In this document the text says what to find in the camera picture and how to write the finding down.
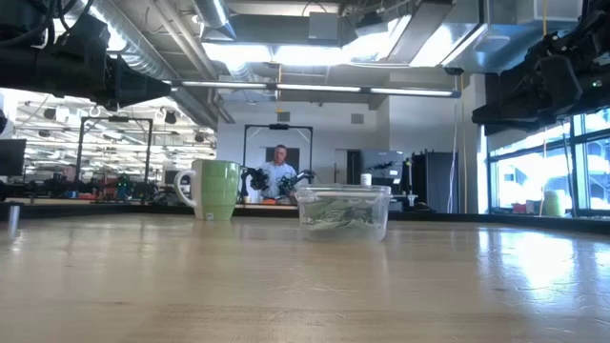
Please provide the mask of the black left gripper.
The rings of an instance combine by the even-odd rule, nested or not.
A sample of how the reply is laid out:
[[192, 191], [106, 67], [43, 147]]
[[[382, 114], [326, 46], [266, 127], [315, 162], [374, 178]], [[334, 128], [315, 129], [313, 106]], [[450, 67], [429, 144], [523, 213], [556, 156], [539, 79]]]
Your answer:
[[170, 84], [132, 70], [121, 56], [87, 57], [68, 76], [68, 96], [88, 98], [104, 107], [125, 108], [171, 93]]

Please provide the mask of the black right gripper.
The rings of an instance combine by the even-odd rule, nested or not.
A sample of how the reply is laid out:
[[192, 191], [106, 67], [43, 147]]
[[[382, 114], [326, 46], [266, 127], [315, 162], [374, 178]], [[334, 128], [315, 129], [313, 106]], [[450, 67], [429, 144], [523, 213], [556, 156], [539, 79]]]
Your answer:
[[484, 125], [485, 135], [490, 136], [509, 130], [538, 131], [580, 113], [577, 104], [583, 91], [569, 58], [543, 57], [539, 75], [486, 73], [486, 102], [473, 110], [472, 121]]

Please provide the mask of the light green tea packet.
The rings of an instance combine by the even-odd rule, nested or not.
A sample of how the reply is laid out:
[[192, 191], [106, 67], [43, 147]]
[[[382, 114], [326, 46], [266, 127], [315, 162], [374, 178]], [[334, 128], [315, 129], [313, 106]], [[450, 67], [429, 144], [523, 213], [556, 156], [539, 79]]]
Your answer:
[[351, 215], [352, 211], [366, 210], [369, 204], [363, 201], [336, 200], [327, 202], [307, 203], [304, 211], [307, 216], [321, 218], [323, 216]]

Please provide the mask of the dark framed window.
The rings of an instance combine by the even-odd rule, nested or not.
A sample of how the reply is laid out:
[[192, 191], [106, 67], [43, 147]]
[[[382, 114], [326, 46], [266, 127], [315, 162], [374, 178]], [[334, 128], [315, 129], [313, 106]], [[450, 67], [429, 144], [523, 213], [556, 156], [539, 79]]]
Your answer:
[[[610, 110], [539, 131], [503, 131], [486, 142], [489, 213], [545, 216], [544, 192], [564, 190], [563, 217], [610, 220]], [[512, 213], [515, 203], [527, 213]]]

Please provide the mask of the yellow green cylinder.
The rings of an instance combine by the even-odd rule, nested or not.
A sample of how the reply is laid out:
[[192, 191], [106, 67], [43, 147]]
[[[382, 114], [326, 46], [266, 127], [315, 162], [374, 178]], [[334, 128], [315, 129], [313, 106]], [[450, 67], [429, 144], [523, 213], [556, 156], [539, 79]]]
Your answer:
[[566, 212], [564, 198], [564, 190], [545, 191], [542, 203], [542, 214], [545, 216], [563, 217]]

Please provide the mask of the black tall cabinet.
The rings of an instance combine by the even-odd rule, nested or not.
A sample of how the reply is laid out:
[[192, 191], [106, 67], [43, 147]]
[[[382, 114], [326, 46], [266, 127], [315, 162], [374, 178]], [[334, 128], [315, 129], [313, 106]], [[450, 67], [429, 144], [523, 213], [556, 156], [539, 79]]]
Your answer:
[[458, 155], [421, 151], [412, 155], [413, 194], [435, 212], [459, 213]]

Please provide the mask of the black computer monitor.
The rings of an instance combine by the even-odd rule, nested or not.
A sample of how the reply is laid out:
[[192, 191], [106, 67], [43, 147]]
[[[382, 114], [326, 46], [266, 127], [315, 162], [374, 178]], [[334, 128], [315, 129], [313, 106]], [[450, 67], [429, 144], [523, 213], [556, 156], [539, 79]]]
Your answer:
[[0, 139], [0, 176], [22, 176], [26, 139]]

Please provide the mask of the person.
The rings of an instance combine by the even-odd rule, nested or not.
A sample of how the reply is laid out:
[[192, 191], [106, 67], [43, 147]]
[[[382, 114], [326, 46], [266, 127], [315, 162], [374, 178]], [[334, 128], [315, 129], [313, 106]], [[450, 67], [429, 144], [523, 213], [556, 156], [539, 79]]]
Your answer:
[[287, 148], [284, 145], [277, 145], [274, 148], [274, 159], [260, 166], [260, 169], [268, 175], [268, 189], [260, 192], [263, 198], [278, 198], [280, 196], [278, 183], [281, 179], [296, 176], [295, 169], [286, 163], [287, 154]]

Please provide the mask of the wooden background table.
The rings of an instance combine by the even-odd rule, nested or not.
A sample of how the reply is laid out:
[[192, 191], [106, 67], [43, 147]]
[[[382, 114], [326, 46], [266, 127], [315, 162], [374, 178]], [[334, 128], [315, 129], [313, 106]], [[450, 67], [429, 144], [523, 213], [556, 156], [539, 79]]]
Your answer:
[[296, 211], [297, 206], [293, 205], [277, 205], [277, 204], [237, 204], [236, 209], [249, 209], [249, 210], [271, 210], [271, 211]]

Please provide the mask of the hanging linear light fixture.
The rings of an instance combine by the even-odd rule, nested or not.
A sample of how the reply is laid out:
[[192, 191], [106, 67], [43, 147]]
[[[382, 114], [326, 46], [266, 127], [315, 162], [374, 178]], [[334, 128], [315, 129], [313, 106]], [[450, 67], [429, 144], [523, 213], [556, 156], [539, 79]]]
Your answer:
[[392, 96], [421, 96], [439, 98], [459, 98], [460, 91], [455, 90], [430, 90], [414, 88], [385, 88], [385, 87], [362, 87], [362, 86], [338, 86], [338, 85], [310, 85], [292, 83], [257, 83], [257, 82], [229, 82], [209, 80], [173, 80], [169, 81], [173, 88], [214, 88], [227, 90], [267, 90], [267, 91], [322, 91], [340, 93], [358, 93]]

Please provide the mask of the clear plastic container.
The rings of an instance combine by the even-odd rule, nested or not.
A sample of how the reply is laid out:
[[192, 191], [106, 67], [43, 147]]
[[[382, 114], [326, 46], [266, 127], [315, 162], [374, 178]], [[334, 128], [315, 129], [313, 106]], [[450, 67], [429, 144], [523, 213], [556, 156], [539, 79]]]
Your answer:
[[[336, 241], [381, 241], [387, 232], [389, 205], [392, 191], [387, 186], [359, 185], [309, 185], [295, 192], [299, 211], [300, 229], [306, 239], [317, 242]], [[373, 227], [337, 227], [331, 230], [309, 231], [302, 222], [309, 218], [304, 211], [307, 203], [327, 202], [336, 200], [363, 201], [369, 204], [373, 212], [375, 225]]]

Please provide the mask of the grey ceiling box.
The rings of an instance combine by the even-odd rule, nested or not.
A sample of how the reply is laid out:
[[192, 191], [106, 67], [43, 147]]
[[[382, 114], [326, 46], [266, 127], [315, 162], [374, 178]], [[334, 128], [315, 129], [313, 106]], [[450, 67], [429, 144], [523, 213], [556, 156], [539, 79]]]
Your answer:
[[310, 40], [335, 42], [338, 38], [338, 17], [336, 14], [310, 12], [308, 38]]

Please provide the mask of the round silver ventilation duct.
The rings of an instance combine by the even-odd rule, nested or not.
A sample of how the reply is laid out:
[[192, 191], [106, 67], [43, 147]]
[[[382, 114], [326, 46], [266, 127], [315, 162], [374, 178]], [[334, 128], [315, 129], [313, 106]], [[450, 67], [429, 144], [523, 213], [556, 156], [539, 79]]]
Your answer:
[[230, 23], [229, 8], [224, 0], [192, 1], [194, 10], [205, 28], [217, 30], [229, 39], [236, 39], [234, 28]]

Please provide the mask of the rectangular silver air duct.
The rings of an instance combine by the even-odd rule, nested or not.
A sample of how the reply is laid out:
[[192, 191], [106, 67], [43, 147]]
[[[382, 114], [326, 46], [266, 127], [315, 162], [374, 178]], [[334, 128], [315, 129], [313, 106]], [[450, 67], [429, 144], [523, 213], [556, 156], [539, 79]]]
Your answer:
[[337, 63], [378, 69], [509, 69], [544, 34], [572, 29], [584, 0], [344, 0]]

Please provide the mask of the green white-handled mug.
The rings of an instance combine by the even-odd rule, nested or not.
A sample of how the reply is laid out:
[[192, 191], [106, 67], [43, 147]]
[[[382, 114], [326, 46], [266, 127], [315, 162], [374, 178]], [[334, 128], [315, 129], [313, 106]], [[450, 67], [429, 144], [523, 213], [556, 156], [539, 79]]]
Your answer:
[[238, 163], [197, 159], [180, 171], [173, 186], [177, 197], [203, 221], [229, 221], [234, 212], [241, 174]]

